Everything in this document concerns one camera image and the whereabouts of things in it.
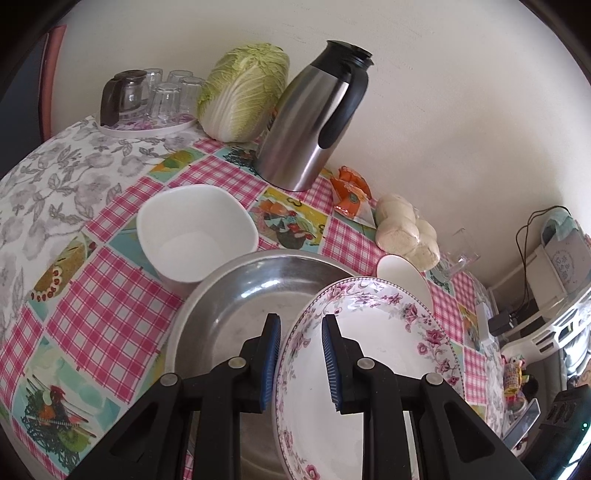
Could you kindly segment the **floral porcelain plate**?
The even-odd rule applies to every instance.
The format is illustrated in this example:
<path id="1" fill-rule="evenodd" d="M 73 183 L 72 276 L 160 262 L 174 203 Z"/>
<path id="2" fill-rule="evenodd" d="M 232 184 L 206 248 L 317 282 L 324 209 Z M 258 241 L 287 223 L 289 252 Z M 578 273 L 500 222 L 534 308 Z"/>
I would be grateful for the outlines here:
<path id="1" fill-rule="evenodd" d="M 403 287 L 352 277 L 301 311 L 276 369 L 274 430 L 290 479 L 359 479 L 367 415 L 346 414 L 360 380 L 436 374 L 465 393 L 456 348 L 427 306 Z"/>

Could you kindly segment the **white round bowl red pattern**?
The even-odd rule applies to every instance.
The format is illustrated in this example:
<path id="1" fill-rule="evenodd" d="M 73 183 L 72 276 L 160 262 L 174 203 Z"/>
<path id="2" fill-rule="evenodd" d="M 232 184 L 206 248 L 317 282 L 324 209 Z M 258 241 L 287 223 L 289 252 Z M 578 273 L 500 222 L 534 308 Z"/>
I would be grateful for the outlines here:
<path id="1" fill-rule="evenodd" d="M 427 281 L 405 258 L 398 255 L 382 257 L 376 267 L 376 276 L 399 285 L 434 312 L 433 298 Z"/>

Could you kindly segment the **white square bowl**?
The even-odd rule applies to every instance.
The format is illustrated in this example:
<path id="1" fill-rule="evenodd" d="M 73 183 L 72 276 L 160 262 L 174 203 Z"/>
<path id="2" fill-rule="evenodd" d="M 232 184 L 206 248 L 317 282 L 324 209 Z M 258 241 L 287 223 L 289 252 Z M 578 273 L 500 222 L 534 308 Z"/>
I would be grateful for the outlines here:
<path id="1" fill-rule="evenodd" d="M 212 185 L 166 189 L 136 216 L 142 251 L 161 280 L 192 285 L 215 269 L 259 248 L 259 233 L 245 207 Z"/>

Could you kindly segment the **smartphone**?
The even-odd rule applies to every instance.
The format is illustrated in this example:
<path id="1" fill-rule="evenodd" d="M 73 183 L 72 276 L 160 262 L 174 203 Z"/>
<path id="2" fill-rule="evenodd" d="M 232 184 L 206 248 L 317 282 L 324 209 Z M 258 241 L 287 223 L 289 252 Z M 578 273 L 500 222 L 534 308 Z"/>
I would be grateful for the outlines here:
<path id="1" fill-rule="evenodd" d="M 504 433 L 502 441 L 504 445 L 513 450 L 528 434 L 531 428 L 534 426 L 536 421 L 541 415 L 541 409 L 537 398 L 533 398 L 526 407 L 522 409 L 522 412 L 518 415 L 517 419 L 512 422 Z"/>

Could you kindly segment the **colourful candy packet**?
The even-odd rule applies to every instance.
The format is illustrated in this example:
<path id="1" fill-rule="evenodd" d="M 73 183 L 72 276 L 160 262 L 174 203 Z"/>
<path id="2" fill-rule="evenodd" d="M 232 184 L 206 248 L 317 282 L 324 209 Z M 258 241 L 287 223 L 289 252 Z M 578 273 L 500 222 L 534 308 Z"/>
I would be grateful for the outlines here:
<path id="1" fill-rule="evenodd" d="M 515 397 L 522 389 L 523 383 L 527 382 L 527 379 L 523 379 L 525 365 L 526 362 L 522 356 L 514 356 L 505 363 L 503 389 L 506 398 Z"/>

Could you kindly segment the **black power adapter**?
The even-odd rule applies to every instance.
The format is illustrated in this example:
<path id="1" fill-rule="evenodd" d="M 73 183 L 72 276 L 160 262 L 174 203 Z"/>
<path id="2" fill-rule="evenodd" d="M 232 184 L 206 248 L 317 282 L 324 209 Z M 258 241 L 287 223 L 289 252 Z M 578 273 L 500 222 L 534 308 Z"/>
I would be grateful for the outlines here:
<path id="1" fill-rule="evenodd" d="M 514 328 L 514 317 L 508 311 L 502 311 L 488 320 L 488 328 L 491 335 L 498 337 Z"/>

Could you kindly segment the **white power strip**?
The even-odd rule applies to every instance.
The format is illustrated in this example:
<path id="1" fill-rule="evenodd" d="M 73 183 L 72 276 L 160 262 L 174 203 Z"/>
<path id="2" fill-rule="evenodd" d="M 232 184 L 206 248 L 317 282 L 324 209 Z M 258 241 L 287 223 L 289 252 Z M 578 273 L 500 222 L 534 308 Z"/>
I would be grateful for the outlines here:
<path id="1" fill-rule="evenodd" d="M 489 320 L 493 317 L 491 308 L 486 302 L 481 302 L 476 306 L 478 335 L 480 344 L 485 347 L 495 342 L 495 337 L 489 329 Z"/>

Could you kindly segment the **checkered picture tablecloth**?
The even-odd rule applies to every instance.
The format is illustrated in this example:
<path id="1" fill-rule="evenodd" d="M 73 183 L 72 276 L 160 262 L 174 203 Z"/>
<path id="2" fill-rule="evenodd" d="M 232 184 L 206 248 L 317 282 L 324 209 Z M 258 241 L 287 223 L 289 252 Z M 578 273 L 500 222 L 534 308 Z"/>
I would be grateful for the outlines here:
<path id="1" fill-rule="evenodd" d="M 35 479 L 62 479 L 162 373 L 180 298 L 158 280 L 135 217 L 153 195 L 209 184 L 249 211 L 259 248 L 280 248 L 264 215 L 363 275 L 374 233 L 332 207 L 329 172 L 283 193 L 249 170 L 253 147 L 197 128 L 118 139 L 93 118 L 59 132 L 1 181 L 1 430 Z"/>

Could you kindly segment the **white shelf rack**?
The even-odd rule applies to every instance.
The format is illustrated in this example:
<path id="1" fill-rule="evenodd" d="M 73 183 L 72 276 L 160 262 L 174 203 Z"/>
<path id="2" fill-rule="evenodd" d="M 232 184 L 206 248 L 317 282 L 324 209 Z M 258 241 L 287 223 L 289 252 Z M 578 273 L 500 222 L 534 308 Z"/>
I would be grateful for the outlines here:
<path id="1" fill-rule="evenodd" d="M 590 284 L 568 294 L 545 248 L 540 245 L 526 260 L 528 286 L 537 309 L 502 337 L 501 354 L 522 356 L 532 364 L 564 348 L 590 326 Z"/>

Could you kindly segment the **large steel basin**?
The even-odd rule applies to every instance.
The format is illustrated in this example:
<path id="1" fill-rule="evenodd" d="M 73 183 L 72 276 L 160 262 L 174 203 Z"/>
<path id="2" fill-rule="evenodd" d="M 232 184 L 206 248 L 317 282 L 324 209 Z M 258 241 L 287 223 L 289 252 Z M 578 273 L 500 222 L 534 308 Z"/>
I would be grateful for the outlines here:
<path id="1" fill-rule="evenodd" d="M 273 249 L 247 254 L 209 274 L 175 315 L 164 371 L 181 378 L 211 371 L 259 336 L 266 316 L 280 315 L 281 337 L 325 287 L 356 276 L 353 269 L 315 253 Z"/>

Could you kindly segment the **clear glass mug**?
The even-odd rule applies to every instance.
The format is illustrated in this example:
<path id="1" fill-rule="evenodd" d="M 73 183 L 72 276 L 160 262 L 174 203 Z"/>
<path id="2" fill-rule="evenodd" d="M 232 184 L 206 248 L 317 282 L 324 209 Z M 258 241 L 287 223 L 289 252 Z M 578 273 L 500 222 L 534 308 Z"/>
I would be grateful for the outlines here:
<path id="1" fill-rule="evenodd" d="M 461 228 L 444 240 L 435 275 L 440 281 L 448 282 L 479 259 L 480 254 L 474 239 L 465 228 Z"/>

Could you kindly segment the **bag of steamed buns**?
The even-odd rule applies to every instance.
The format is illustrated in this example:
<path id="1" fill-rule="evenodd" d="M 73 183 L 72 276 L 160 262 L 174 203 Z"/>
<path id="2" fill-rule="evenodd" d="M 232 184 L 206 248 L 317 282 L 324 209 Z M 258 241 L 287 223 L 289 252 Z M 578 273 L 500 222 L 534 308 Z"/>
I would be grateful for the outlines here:
<path id="1" fill-rule="evenodd" d="M 420 272 L 433 269 L 441 260 L 435 228 L 398 194 L 378 200 L 376 244 L 384 252 L 409 261 Z"/>

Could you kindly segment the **orange snack packet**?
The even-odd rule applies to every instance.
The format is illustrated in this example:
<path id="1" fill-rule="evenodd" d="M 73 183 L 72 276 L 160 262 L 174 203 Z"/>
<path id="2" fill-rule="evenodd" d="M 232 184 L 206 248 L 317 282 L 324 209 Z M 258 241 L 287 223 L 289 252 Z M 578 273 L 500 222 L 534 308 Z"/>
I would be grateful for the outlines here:
<path id="1" fill-rule="evenodd" d="M 339 168 L 337 176 L 329 180 L 332 184 L 334 200 L 332 206 L 342 216 L 355 220 L 370 210 L 370 187 L 365 178 L 348 166 Z"/>

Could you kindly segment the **white floral tray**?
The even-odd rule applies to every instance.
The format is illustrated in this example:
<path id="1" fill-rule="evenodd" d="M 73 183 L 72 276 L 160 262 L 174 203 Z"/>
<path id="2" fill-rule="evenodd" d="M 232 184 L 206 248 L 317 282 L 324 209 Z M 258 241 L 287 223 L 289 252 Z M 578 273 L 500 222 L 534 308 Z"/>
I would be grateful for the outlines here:
<path id="1" fill-rule="evenodd" d="M 148 137 L 165 137 L 197 125 L 197 119 L 190 114 L 178 115 L 167 122 L 150 118 L 141 118 L 118 122 L 115 126 L 98 125 L 98 130 L 106 136 L 119 139 L 140 139 Z"/>

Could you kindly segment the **drinking glass front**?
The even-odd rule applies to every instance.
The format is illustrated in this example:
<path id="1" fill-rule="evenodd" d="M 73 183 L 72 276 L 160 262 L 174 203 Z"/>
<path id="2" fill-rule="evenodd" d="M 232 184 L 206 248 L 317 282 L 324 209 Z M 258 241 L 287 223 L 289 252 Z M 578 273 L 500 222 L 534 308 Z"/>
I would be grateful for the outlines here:
<path id="1" fill-rule="evenodd" d="M 168 122 L 179 112 L 181 88 L 178 83 L 160 83 L 152 95 L 148 116 L 150 119 Z"/>

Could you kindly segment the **drinking glass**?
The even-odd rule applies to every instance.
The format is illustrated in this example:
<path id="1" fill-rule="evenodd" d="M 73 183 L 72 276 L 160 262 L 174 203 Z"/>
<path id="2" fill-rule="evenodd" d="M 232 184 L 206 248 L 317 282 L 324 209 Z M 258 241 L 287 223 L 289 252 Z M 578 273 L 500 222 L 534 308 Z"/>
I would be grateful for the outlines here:
<path id="1" fill-rule="evenodd" d="M 187 76 L 180 79 L 179 85 L 179 112 L 195 117 L 197 115 L 197 101 L 201 93 L 202 86 L 204 86 L 204 79 Z"/>
<path id="2" fill-rule="evenodd" d="M 168 122 L 179 112 L 181 88 L 178 83 L 160 83 L 152 95 L 148 116 L 150 119 Z"/>
<path id="3" fill-rule="evenodd" d="M 193 72 L 190 70 L 170 70 L 166 79 L 167 83 L 179 83 L 185 77 L 192 77 Z"/>
<path id="4" fill-rule="evenodd" d="M 149 96 L 153 89 L 161 82 L 162 70 L 160 68 L 146 68 L 145 79 L 143 81 L 144 94 Z"/>

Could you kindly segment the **steel thermos jug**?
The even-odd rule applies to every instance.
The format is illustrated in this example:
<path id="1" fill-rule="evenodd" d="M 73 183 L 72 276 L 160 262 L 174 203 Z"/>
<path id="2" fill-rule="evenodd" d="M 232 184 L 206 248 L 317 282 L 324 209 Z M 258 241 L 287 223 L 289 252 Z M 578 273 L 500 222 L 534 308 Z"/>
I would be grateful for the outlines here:
<path id="1" fill-rule="evenodd" d="M 310 189 L 358 110 L 373 65 L 369 51 L 329 40 L 273 108 L 252 164 L 256 173 L 283 190 Z"/>

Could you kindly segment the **napa cabbage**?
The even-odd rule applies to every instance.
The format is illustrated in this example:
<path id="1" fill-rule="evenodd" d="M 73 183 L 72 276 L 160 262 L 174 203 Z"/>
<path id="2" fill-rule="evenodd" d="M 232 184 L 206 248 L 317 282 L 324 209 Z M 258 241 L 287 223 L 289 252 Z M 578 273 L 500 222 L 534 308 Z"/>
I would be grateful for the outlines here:
<path id="1" fill-rule="evenodd" d="M 205 134 L 223 143 L 256 140 L 287 86 L 290 57 L 270 43 L 226 52 L 208 75 L 197 100 Z"/>

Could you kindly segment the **drinking glass right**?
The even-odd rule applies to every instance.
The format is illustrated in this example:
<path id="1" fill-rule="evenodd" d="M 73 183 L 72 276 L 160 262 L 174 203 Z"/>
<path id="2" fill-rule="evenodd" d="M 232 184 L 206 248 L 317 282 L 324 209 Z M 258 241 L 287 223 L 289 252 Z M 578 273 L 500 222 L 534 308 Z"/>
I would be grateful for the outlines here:
<path id="1" fill-rule="evenodd" d="M 201 93 L 202 86 L 204 86 L 204 79 L 187 76 L 180 79 L 179 85 L 179 112 L 195 117 L 197 115 L 197 101 Z"/>

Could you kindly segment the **drinking glass back middle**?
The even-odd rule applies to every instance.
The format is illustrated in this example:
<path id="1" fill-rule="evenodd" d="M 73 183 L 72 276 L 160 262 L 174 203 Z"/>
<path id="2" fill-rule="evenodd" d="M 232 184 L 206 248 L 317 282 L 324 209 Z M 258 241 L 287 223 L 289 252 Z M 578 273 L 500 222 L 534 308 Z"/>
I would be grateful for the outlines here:
<path id="1" fill-rule="evenodd" d="M 190 70 L 170 70 L 166 79 L 167 83 L 179 83 L 185 77 L 192 77 L 193 72 Z"/>

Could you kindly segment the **drinking glass back left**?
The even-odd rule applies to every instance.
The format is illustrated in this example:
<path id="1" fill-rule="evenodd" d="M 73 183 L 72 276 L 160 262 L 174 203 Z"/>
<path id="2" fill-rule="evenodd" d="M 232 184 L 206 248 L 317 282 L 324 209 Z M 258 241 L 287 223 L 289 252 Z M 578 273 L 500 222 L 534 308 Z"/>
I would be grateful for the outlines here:
<path id="1" fill-rule="evenodd" d="M 143 81 L 144 94 L 149 96 L 153 89 L 161 82 L 162 70 L 160 68 L 146 68 L 145 79 Z"/>

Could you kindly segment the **pink chair back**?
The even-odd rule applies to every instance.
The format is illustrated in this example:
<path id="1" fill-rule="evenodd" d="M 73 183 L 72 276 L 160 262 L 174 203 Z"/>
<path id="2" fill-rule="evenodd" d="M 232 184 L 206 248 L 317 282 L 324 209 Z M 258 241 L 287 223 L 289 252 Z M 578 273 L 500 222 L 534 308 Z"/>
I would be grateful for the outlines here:
<path id="1" fill-rule="evenodd" d="M 39 78 L 39 127 L 42 141 L 52 137 L 52 99 L 57 64 L 66 25 L 52 27 L 46 35 Z"/>

